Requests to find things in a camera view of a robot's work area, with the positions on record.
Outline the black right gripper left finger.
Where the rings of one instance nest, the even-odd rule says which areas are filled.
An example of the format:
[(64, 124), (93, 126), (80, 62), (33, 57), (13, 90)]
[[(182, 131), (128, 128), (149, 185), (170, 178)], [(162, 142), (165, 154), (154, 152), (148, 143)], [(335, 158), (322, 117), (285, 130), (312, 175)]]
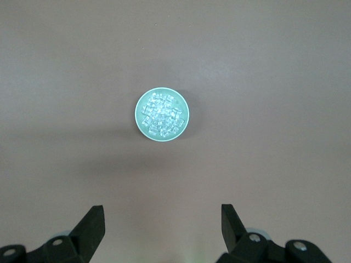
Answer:
[(33, 251), (20, 244), (1, 247), (1, 262), (90, 262), (104, 235), (104, 208), (95, 205), (69, 234), (53, 237)]

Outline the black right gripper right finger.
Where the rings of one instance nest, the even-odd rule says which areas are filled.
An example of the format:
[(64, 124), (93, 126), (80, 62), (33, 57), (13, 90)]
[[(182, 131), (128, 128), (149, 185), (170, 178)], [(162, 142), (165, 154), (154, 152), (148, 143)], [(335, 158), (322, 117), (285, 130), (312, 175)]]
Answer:
[(223, 204), (221, 214), (222, 235), (228, 252), (222, 254), (217, 262), (331, 263), (312, 242), (292, 239), (281, 247), (256, 231), (247, 231), (231, 204)]

